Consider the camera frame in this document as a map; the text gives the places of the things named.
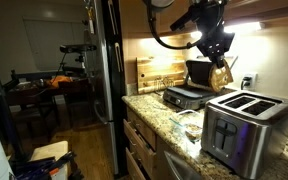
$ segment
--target toaster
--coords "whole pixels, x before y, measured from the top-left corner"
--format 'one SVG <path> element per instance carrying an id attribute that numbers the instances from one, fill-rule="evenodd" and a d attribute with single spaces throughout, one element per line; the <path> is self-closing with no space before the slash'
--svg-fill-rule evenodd
<path id="1" fill-rule="evenodd" d="M 235 91 L 205 105 L 202 149 L 242 178 L 259 178 L 287 138 L 288 99 Z"/>

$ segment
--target wooden cabinet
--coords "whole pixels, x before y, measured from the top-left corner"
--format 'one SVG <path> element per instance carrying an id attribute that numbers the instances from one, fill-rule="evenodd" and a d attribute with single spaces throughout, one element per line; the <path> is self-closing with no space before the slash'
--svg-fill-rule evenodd
<path id="1" fill-rule="evenodd" d="M 187 0 L 176 0 L 171 6 L 164 9 L 162 12 L 157 13 L 157 18 L 159 19 L 157 31 L 159 33 L 170 32 L 171 24 L 183 16 L 187 12 L 189 6 L 189 1 Z M 186 24 L 185 29 L 190 29 L 191 27 L 195 27 L 195 24 L 189 22 Z"/>
<path id="2" fill-rule="evenodd" d="M 150 32 L 146 6 L 141 0 L 120 0 L 123 33 Z"/>
<path id="3" fill-rule="evenodd" d="M 127 114 L 128 120 L 124 120 L 124 133 L 130 142 L 129 149 L 126 148 L 130 178 L 170 179 L 171 173 L 164 151 L 172 150 L 135 112 L 127 108 Z"/>
<path id="4" fill-rule="evenodd" d="M 288 0 L 231 0 L 225 7 L 228 24 L 288 17 Z"/>
<path id="5" fill-rule="evenodd" d="M 123 29 L 128 32 L 150 32 L 146 5 L 141 0 L 121 0 Z M 160 35 L 176 35 L 196 30 L 188 22 L 183 31 L 172 32 L 170 25 L 185 14 L 189 7 L 187 0 L 175 0 L 171 6 L 156 13 L 156 29 Z M 227 24 L 247 21 L 267 21 L 288 17 L 288 0 L 230 0 L 225 6 L 224 20 Z"/>

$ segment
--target cable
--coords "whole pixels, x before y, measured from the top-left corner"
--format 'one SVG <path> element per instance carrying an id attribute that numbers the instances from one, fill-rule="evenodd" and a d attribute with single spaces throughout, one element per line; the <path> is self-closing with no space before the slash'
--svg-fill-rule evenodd
<path id="1" fill-rule="evenodd" d="M 55 73 L 55 77 L 53 78 L 53 81 L 51 82 L 50 86 L 53 85 L 56 77 L 58 76 L 58 73 L 60 72 L 60 69 L 61 69 L 61 67 L 63 66 L 63 62 L 64 62 L 64 59 L 65 59 L 65 56 L 66 56 L 66 53 L 64 53 L 64 55 L 63 55 L 63 58 L 62 58 L 62 60 L 61 60 L 61 62 L 60 62 L 60 66 L 58 67 L 58 69 L 57 69 L 57 71 L 56 71 L 56 73 Z M 28 96 L 28 97 L 38 96 L 38 95 L 44 93 L 46 90 L 47 90 L 47 89 L 44 89 L 43 91 L 41 91 L 41 92 L 39 92 L 39 93 L 37 93 L 37 94 L 34 94 L 34 95 L 32 95 L 32 96 Z"/>
<path id="2" fill-rule="evenodd" d="M 194 46 L 197 46 L 199 43 L 201 43 L 201 40 L 197 40 L 196 42 L 194 42 L 193 44 L 188 42 L 186 44 L 186 46 L 170 46 L 166 43 L 164 43 L 160 37 L 158 36 L 157 32 L 156 32 L 156 28 L 155 28 L 155 25 L 154 25 L 154 22 L 156 21 L 156 18 L 152 16 L 152 0 L 148 0 L 148 3 L 147 3 L 147 17 L 148 17 L 148 24 L 149 24 L 149 27 L 150 27 L 150 30 L 151 30 L 151 33 L 154 37 L 154 39 L 162 46 L 166 47 L 166 48 L 169 48 L 169 49 L 174 49 L 174 50 L 183 50 L 183 49 L 190 49 Z M 211 36 L 214 31 L 216 30 L 216 28 L 218 27 L 218 25 L 222 22 L 222 16 L 223 16 L 223 13 L 224 13 L 224 5 L 220 5 L 219 6 L 219 9 L 218 9 L 218 13 L 217 13 L 217 24 L 207 33 L 207 38 L 209 36 Z"/>
<path id="3" fill-rule="evenodd" d="M 251 81 L 252 78 L 251 77 L 244 77 L 241 83 L 241 90 L 244 89 L 245 86 L 250 86 L 251 85 Z"/>

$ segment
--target upper cabinet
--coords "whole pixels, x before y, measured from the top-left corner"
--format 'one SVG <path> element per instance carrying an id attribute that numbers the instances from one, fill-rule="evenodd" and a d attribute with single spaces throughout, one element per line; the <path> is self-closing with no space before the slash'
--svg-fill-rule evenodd
<path id="1" fill-rule="evenodd" d="M 196 30 L 188 22 L 182 31 L 172 32 L 170 25 L 188 11 L 189 0 L 175 0 L 163 11 L 156 13 L 156 30 L 160 35 L 176 35 Z M 146 5 L 142 0 L 120 0 L 122 26 L 128 32 L 150 32 Z M 231 0 L 225 6 L 224 20 L 227 24 L 247 21 L 268 21 L 288 17 L 288 0 Z"/>
<path id="2" fill-rule="evenodd" d="M 142 0 L 120 0 L 120 14 L 123 32 L 150 32 L 146 6 Z"/>
<path id="3" fill-rule="evenodd" d="M 156 17 L 159 20 L 157 31 L 159 33 L 170 32 L 170 26 L 181 16 L 183 16 L 189 7 L 189 1 L 187 0 L 175 0 L 171 6 L 164 9 L 162 12 L 157 13 Z M 186 24 L 185 29 L 195 26 L 194 23 L 189 22 Z"/>
<path id="4" fill-rule="evenodd" d="M 224 20 L 266 21 L 288 16 L 288 0 L 231 0 L 225 7 Z"/>

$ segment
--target electrical outlet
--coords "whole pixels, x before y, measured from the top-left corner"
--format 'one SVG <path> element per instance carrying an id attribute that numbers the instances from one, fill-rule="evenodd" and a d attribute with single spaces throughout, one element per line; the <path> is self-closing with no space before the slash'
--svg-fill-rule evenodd
<path id="1" fill-rule="evenodd" d="M 256 83 L 256 78 L 257 78 L 257 73 L 255 72 L 250 72 L 250 73 L 245 73 L 243 78 L 249 77 L 251 78 L 250 85 L 249 86 L 244 86 L 244 90 L 249 90 L 249 91 L 255 91 L 255 83 Z"/>

